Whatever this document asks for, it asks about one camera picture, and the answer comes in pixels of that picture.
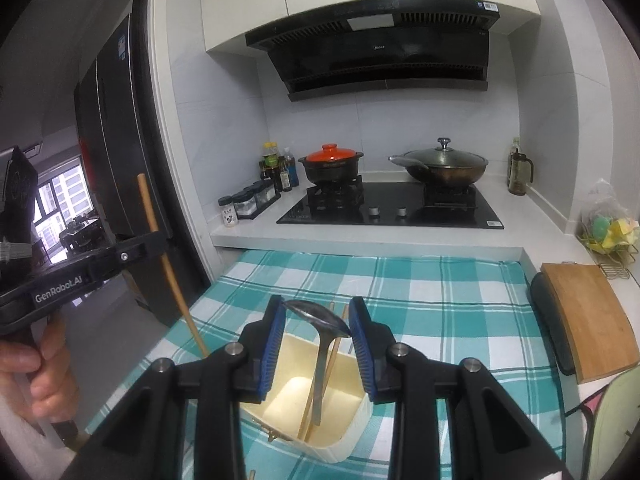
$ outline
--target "black refrigerator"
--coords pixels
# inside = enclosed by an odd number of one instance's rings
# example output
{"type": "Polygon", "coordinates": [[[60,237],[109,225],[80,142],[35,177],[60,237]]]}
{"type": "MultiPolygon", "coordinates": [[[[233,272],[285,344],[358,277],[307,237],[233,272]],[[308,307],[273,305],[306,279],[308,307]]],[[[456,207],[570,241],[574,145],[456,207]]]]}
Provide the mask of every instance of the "black refrigerator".
{"type": "MultiPolygon", "coordinates": [[[[106,230],[116,240],[149,232],[137,180],[139,173],[146,174],[158,225],[169,240],[169,260],[190,306],[209,283],[177,200],[170,194],[163,195],[156,179],[161,173],[158,166],[166,162],[158,160],[158,146],[150,146],[158,142],[150,135],[156,126],[145,124],[141,116],[135,48],[128,15],[76,87],[82,164],[106,230]]],[[[172,325],[180,314],[159,259],[132,266],[130,276],[144,298],[139,300],[162,323],[172,325]]]]}

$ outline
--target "wooden stick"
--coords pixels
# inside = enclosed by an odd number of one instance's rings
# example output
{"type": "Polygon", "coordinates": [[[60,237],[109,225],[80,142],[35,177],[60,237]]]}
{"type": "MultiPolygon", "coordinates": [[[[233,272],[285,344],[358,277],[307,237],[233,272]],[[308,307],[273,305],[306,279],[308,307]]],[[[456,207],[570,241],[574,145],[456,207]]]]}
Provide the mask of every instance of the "wooden stick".
{"type": "MultiPolygon", "coordinates": [[[[344,309],[342,310],[342,319],[345,319],[347,316],[347,312],[348,312],[348,306],[345,305],[344,309]]],[[[322,396],[324,397],[324,393],[326,391],[326,387],[329,384],[329,376],[331,375],[331,372],[334,370],[334,365],[335,365],[335,360],[338,357],[338,348],[340,348],[340,340],[342,338],[337,337],[334,340],[334,345],[331,347],[331,353],[329,354],[329,360],[327,361],[326,364],[326,368],[324,371],[324,383],[322,384],[322,396]]],[[[300,423],[300,430],[298,431],[298,439],[299,440],[303,440],[304,442],[306,442],[307,440],[309,440],[309,436],[311,436],[311,432],[312,432],[312,428],[313,426],[311,425],[311,417],[310,415],[310,409],[311,409],[311,401],[313,398],[313,390],[314,390],[314,382],[311,381],[311,389],[309,390],[309,395],[306,398],[306,406],[305,406],[305,411],[303,412],[302,415],[302,422],[300,423]]]]}
{"type": "MultiPolygon", "coordinates": [[[[154,212],[154,206],[151,202],[151,195],[149,195],[149,187],[146,183],[146,175],[144,173],[140,173],[138,175],[138,187],[140,188],[140,196],[142,197],[142,203],[145,207],[146,221],[149,224],[149,229],[151,229],[151,232],[153,233],[159,231],[160,229],[158,228],[156,213],[154,212]]],[[[171,287],[171,292],[174,295],[175,303],[178,304],[178,309],[180,309],[180,313],[184,317],[193,339],[196,341],[200,352],[202,352],[202,356],[206,357],[209,355],[209,349],[207,349],[207,346],[204,344],[204,341],[198,333],[196,324],[193,322],[193,318],[189,312],[189,307],[184,301],[180,285],[178,285],[178,280],[175,279],[174,268],[171,266],[169,256],[167,256],[166,253],[162,254],[162,256],[160,256],[160,261],[162,262],[164,276],[166,277],[169,287],[171,287]]]]}

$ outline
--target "black range hood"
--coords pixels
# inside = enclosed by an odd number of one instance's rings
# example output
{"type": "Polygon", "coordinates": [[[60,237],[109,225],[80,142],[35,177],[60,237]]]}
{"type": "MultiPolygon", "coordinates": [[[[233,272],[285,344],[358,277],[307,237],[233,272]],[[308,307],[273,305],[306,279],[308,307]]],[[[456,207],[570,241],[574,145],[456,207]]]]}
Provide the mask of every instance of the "black range hood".
{"type": "Polygon", "coordinates": [[[388,88],[487,89],[489,28],[478,0],[358,0],[308,10],[246,34],[267,51],[289,98],[388,88]]]}

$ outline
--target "gas stove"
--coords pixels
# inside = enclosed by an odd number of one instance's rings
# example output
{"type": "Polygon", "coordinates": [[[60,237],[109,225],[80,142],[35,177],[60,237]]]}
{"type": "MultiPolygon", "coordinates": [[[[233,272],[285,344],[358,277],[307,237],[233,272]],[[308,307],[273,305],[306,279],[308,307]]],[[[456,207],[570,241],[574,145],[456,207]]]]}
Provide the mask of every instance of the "gas stove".
{"type": "Polygon", "coordinates": [[[278,224],[396,225],[504,229],[476,186],[451,189],[420,182],[313,186],[278,224]]]}

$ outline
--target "cutting board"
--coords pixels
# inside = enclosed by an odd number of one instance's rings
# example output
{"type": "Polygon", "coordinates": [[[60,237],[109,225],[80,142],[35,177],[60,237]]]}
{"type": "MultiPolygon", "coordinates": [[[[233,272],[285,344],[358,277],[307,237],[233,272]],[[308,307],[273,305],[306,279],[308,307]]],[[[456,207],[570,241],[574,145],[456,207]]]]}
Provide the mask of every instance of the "cutting board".
{"type": "Polygon", "coordinates": [[[609,282],[594,265],[542,264],[574,357],[578,384],[640,361],[636,336],[609,282]]]}

